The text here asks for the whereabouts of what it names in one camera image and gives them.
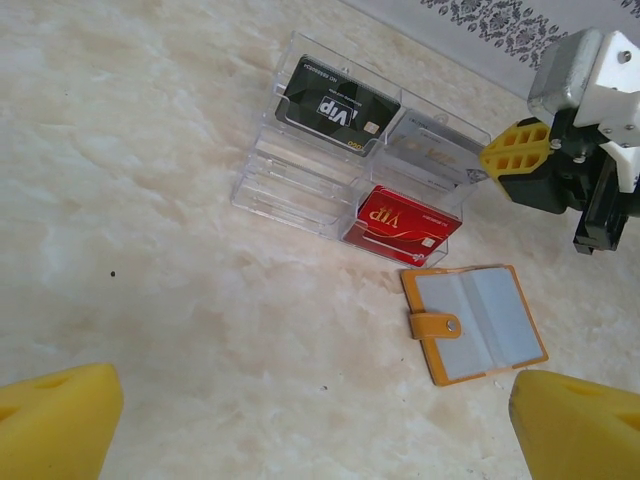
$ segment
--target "patterned wall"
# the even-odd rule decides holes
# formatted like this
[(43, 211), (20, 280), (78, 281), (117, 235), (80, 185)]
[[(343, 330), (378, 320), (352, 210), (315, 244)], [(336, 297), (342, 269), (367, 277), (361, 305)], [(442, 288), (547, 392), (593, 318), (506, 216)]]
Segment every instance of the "patterned wall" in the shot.
[(343, 0), (526, 97), (544, 50), (595, 26), (640, 45), (640, 0)]

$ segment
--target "black vip card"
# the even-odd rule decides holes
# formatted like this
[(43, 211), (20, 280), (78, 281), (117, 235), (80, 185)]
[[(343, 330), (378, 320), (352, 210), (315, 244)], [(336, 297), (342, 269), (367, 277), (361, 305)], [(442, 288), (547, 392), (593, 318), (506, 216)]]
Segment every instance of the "black vip card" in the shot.
[(400, 103), (303, 55), (276, 109), (281, 122), (365, 156)]

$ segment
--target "vip card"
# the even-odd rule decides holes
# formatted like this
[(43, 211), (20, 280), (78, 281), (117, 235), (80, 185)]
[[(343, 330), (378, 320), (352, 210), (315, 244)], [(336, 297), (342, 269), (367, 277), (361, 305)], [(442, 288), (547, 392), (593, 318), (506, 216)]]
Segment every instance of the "vip card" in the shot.
[(452, 215), (377, 185), (343, 240), (421, 267), (461, 225)]
[(365, 156), (399, 109), (397, 100), (304, 55), (276, 117)]
[(389, 135), (390, 153), (456, 184), (488, 178), (478, 160), (483, 145), (415, 110)]

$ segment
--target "white marble table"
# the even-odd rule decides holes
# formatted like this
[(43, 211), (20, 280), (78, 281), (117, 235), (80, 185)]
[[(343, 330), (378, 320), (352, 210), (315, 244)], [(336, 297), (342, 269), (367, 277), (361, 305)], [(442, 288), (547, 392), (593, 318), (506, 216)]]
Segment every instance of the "white marble table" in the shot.
[[(7, 0), (0, 384), (113, 362), (103, 478), (528, 478), (515, 372), (435, 387), (398, 266), (232, 207), (298, 29), (496, 135), (523, 103), (336, 0)], [(541, 368), (640, 391), (640, 222), (573, 250), (577, 215), (485, 182), (446, 266), (516, 266)]]

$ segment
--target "white robot part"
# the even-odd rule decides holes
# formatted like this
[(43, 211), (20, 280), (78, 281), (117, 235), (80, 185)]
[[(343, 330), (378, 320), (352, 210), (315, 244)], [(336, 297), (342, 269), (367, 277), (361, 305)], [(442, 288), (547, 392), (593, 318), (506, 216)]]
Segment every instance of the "white robot part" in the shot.
[(621, 192), (640, 177), (640, 48), (621, 32), (604, 37), (574, 120), (598, 125), (611, 141), (601, 145), (616, 161)]

